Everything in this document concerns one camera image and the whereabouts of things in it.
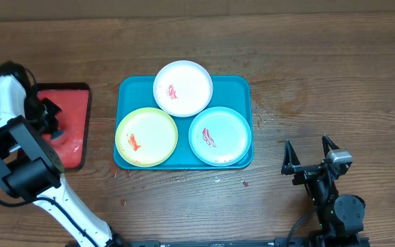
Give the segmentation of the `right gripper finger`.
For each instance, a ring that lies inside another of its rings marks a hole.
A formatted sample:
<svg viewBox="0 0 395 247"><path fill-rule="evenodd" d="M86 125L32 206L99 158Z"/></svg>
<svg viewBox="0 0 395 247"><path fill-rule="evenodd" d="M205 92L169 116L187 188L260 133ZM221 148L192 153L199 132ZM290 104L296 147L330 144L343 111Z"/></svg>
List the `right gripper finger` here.
<svg viewBox="0 0 395 247"><path fill-rule="evenodd" d="M327 134L322 136L322 146L324 150L324 156L327 157L331 150L338 150L339 147L328 137Z"/></svg>
<svg viewBox="0 0 395 247"><path fill-rule="evenodd" d="M295 169L296 167L300 167L300 161L293 149L293 146L290 140L286 140L285 142L285 156L283 159L283 169Z"/></svg>

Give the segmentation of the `black bow-shaped sponge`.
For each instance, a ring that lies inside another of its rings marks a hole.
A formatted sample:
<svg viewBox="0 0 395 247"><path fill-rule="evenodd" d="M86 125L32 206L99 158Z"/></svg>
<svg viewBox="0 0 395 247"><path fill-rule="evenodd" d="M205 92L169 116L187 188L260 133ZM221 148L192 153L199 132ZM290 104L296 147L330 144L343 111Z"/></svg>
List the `black bow-shaped sponge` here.
<svg viewBox="0 0 395 247"><path fill-rule="evenodd" d="M61 137L64 134L63 130L57 130L55 132L51 133L51 139L57 139L59 137Z"/></svg>

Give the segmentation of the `yellow-green plate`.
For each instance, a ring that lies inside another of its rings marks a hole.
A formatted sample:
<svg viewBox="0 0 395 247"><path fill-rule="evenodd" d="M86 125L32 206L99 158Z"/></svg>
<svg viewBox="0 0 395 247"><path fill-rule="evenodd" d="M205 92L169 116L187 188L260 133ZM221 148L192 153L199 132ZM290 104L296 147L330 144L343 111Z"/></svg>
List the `yellow-green plate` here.
<svg viewBox="0 0 395 247"><path fill-rule="evenodd" d="M178 143L175 121L161 109L139 108L127 114L115 133L119 156L136 167L154 167L166 161Z"/></svg>

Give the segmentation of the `white plate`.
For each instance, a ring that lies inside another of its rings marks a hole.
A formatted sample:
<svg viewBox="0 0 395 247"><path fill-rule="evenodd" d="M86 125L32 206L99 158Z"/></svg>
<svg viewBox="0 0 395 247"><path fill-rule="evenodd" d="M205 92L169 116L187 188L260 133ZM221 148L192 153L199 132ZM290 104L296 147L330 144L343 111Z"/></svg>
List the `white plate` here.
<svg viewBox="0 0 395 247"><path fill-rule="evenodd" d="M213 81L200 64L178 60L165 65L156 74L153 95L166 113L190 117L208 106L213 95Z"/></svg>

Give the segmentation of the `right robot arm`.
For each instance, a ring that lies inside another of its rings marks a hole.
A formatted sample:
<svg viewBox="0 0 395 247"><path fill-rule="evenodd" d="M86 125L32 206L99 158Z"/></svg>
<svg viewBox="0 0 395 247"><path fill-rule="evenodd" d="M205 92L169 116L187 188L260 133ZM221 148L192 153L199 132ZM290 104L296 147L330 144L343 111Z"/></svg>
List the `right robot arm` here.
<svg viewBox="0 0 395 247"><path fill-rule="evenodd" d="M356 195L339 195L335 181L352 165L352 155L339 148L327 136L322 137L324 158L317 165L301 165L289 140L285 142L285 156L281 174L292 175L293 185L304 185L313 202L313 209L303 215L281 242L284 246L369 246L368 238L360 238L366 203ZM320 228L307 237L294 238L298 226L312 215L317 215Z"/></svg>

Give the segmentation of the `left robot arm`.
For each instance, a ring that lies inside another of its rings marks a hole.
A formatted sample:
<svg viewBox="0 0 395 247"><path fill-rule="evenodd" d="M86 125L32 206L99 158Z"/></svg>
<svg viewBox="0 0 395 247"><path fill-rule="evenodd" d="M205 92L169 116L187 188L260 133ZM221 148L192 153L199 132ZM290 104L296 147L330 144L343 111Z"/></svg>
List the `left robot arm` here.
<svg viewBox="0 0 395 247"><path fill-rule="evenodd" d="M35 204L59 222L77 246L129 246L79 199L64 175L64 163L43 139L64 136L61 107L38 96L50 87L38 84L21 64L0 65L0 205Z"/></svg>

